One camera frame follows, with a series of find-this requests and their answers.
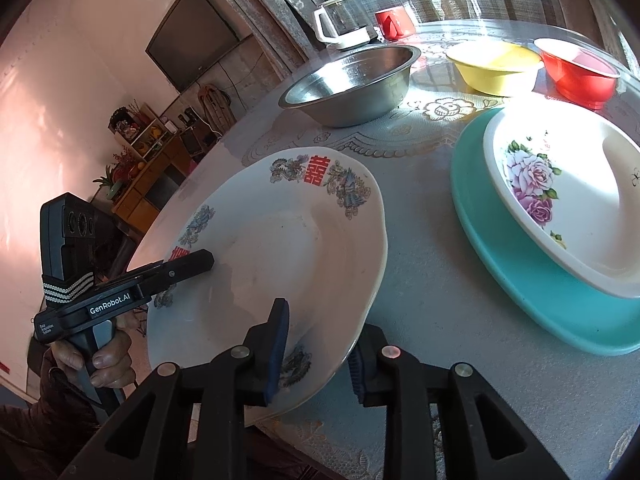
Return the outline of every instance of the red mug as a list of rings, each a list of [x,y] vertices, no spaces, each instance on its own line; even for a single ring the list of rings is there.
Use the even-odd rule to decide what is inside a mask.
[[[382,35],[389,41],[402,40],[415,34],[414,22],[402,6],[376,12]]]

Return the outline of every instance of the screw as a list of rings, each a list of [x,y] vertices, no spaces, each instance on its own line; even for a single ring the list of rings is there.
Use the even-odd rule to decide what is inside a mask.
[[[162,363],[158,367],[158,375],[160,375],[162,377],[168,377],[170,375],[175,374],[175,371],[177,369],[178,368],[173,363]]]
[[[246,346],[242,346],[242,345],[234,346],[231,349],[231,357],[235,359],[242,359],[244,357],[247,357],[250,353],[251,351]]]
[[[385,346],[380,353],[389,359],[397,359],[400,357],[401,351],[397,346],[388,345]]]
[[[458,363],[453,369],[460,377],[469,377],[474,372],[474,369],[471,367],[471,365],[468,365],[466,363]]]

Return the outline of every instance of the turquoise plastic plate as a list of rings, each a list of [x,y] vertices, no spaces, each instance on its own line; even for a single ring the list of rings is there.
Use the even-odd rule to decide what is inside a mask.
[[[499,110],[473,120],[456,144],[451,192],[480,259],[511,299],[562,341],[598,355],[640,348],[640,300],[621,300],[577,280],[518,225],[492,185],[482,136]]]

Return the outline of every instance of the red cup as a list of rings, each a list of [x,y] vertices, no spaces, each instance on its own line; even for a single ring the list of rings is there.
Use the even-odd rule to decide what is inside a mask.
[[[376,12],[382,35],[389,41],[402,40],[415,34],[414,22],[402,6]]]
[[[580,106],[601,110],[616,92],[620,72],[595,53],[551,38],[534,42],[558,92]]]

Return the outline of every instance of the metal bowl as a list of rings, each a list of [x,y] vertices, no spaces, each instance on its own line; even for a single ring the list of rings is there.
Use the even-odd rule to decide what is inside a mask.
[[[298,108],[325,126],[372,121],[398,106],[409,89],[409,70],[420,49],[381,45],[327,63],[282,94],[280,108]]]

